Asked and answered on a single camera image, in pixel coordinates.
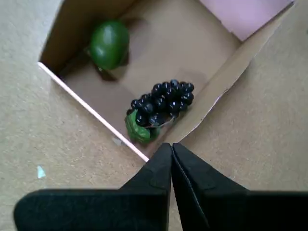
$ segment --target cardboard box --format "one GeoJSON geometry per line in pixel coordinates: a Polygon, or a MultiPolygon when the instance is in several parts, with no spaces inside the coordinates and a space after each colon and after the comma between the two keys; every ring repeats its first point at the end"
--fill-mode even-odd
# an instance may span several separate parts
{"type": "Polygon", "coordinates": [[[162,142],[179,142],[201,123],[289,9],[241,43],[194,0],[64,0],[38,64],[147,161],[162,142]],[[102,74],[85,47],[95,26],[109,19],[129,28],[129,59],[127,65],[102,74]],[[124,121],[131,100],[174,78],[195,84],[189,111],[151,144],[131,143],[124,121]]]}

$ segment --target box flap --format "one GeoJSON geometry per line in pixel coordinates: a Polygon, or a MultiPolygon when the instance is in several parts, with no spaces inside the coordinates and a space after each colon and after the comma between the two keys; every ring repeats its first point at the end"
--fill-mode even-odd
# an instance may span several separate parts
{"type": "Polygon", "coordinates": [[[248,67],[268,39],[272,36],[291,7],[279,14],[251,38],[249,38],[228,61],[217,71],[203,90],[198,94],[191,109],[169,131],[166,142],[179,142],[203,121],[219,98],[235,83],[248,67]]]}

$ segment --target grape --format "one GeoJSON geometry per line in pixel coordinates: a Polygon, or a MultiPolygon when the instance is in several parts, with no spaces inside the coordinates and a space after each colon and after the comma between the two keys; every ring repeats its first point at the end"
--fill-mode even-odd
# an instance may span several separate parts
{"type": "Polygon", "coordinates": [[[142,105],[144,105],[146,102],[148,102],[148,100],[145,99],[145,98],[140,98],[140,99],[139,99],[139,102],[140,102],[142,105]]]}
{"type": "Polygon", "coordinates": [[[155,99],[154,104],[156,106],[156,109],[158,109],[158,111],[162,111],[166,108],[166,101],[164,98],[155,99]]]}
{"type": "Polygon", "coordinates": [[[170,88],[170,83],[168,82],[163,82],[162,83],[162,92],[165,93],[167,90],[170,88]]]}
{"type": "Polygon", "coordinates": [[[181,101],[183,101],[184,103],[188,104],[188,105],[191,105],[192,102],[193,102],[193,99],[194,99],[194,96],[192,93],[190,92],[187,92],[185,94],[183,94],[181,96],[181,101]]]}
{"type": "Polygon", "coordinates": [[[169,88],[165,94],[165,97],[168,100],[172,100],[174,97],[176,97],[176,95],[177,95],[176,90],[174,90],[173,88],[169,88]]]}
{"type": "Polygon", "coordinates": [[[130,115],[132,112],[133,112],[134,110],[133,109],[128,109],[127,111],[126,111],[126,115],[128,116],[128,115],[130,115]]]}
{"type": "Polygon", "coordinates": [[[170,112],[178,112],[180,109],[180,103],[177,101],[172,101],[168,105],[170,112]]]}
{"type": "Polygon", "coordinates": [[[147,123],[147,117],[140,111],[138,111],[136,114],[136,123],[139,126],[145,126],[147,123]]]}
{"type": "Polygon", "coordinates": [[[186,103],[183,103],[182,101],[180,102],[180,111],[186,111],[188,108],[188,105],[186,103]]]}
{"type": "Polygon", "coordinates": [[[192,92],[194,90],[194,85],[192,83],[187,83],[186,84],[186,90],[188,92],[192,92]]]}
{"type": "Polygon", "coordinates": [[[149,94],[144,94],[144,95],[142,95],[141,97],[140,97],[140,99],[143,99],[143,100],[149,100],[150,99],[150,97],[149,97],[149,94]]]}
{"type": "Polygon", "coordinates": [[[141,107],[142,111],[146,114],[152,114],[154,111],[154,107],[151,103],[147,102],[141,107]]]}
{"type": "Polygon", "coordinates": [[[180,89],[185,88],[186,87],[186,82],[180,82],[179,83],[179,87],[180,87],[180,89]]]}
{"type": "Polygon", "coordinates": [[[176,119],[179,117],[179,112],[170,112],[169,114],[173,119],[176,119]]]}
{"type": "Polygon", "coordinates": [[[162,85],[160,83],[155,84],[152,89],[152,95],[157,96],[161,95],[161,93],[162,93],[162,85]]]}
{"type": "Polygon", "coordinates": [[[138,101],[138,100],[133,100],[131,103],[130,103],[130,106],[133,110],[135,109],[139,109],[141,107],[141,103],[138,101]]]}
{"type": "Polygon", "coordinates": [[[176,79],[173,79],[173,80],[170,81],[170,84],[174,88],[179,84],[179,82],[176,79]]]}
{"type": "Polygon", "coordinates": [[[155,113],[149,117],[149,124],[152,126],[159,126],[164,123],[164,119],[159,113],[155,113]]]}

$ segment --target green leaf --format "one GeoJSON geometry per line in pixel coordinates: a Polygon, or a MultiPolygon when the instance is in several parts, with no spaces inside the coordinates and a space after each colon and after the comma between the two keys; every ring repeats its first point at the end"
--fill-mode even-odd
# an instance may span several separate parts
{"type": "Polygon", "coordinates": [[[137,110],[134,110],[125,118],[128,135],[133,141],[137,140],[140,143],[149,143],[152,140],[151,133],[148,129],[138,126],[136,123],[136,114],[137,110]]]}

